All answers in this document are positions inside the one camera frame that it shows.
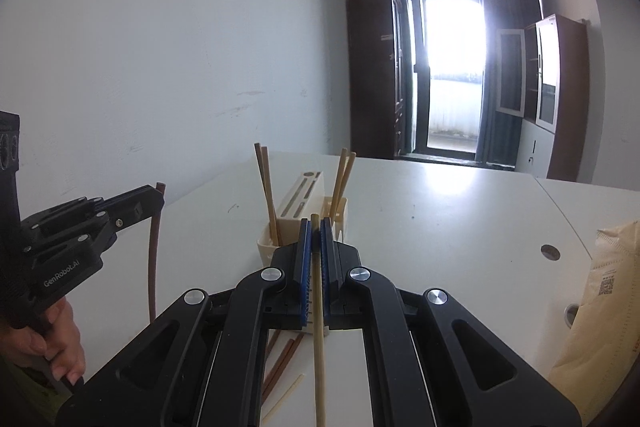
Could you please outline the person's left hand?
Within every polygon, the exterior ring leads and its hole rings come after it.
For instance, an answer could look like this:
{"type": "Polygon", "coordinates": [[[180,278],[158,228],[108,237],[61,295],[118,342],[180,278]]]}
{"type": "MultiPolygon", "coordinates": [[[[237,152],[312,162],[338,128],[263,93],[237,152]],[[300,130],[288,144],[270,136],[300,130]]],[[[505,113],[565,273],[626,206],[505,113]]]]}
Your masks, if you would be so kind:
{"type": "Polygon", "coordinates": [[[86,357],[73,308],[62,298],[44,312],[44,317],[51,326],[44,336],[29,327],[12,329],[1,319],[1,354],[21,367],[45,359],[54,379],[65,378],[71,385],[77,384],[84,377],[86,357]]]}

